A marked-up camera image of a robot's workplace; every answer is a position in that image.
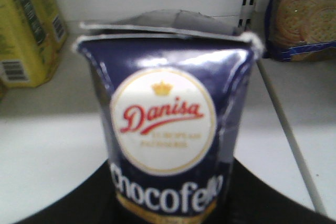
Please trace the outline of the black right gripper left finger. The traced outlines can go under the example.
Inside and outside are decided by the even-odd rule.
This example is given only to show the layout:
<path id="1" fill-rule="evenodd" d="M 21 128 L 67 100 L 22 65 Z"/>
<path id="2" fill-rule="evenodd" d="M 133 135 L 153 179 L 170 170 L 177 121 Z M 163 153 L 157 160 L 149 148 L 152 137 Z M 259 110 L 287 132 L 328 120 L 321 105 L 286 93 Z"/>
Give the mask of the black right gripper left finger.
<path id="1" fill-rule="evenodd" d="M 53 204 L 25 218 L 1 223 L 103 223 L 113 186 L 108 162 Z"/>

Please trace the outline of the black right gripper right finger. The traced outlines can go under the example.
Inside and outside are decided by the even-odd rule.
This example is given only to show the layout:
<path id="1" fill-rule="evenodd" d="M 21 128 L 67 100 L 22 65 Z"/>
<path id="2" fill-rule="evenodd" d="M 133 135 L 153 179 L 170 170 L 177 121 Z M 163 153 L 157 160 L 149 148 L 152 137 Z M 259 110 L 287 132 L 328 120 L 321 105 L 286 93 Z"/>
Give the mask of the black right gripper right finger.
<path id="1" fill-rule="evenodd" d="M 262 182 L 234 160 L 226 203 L 210 223 L 323 224 L 334 220 L 314 212 Z"/>

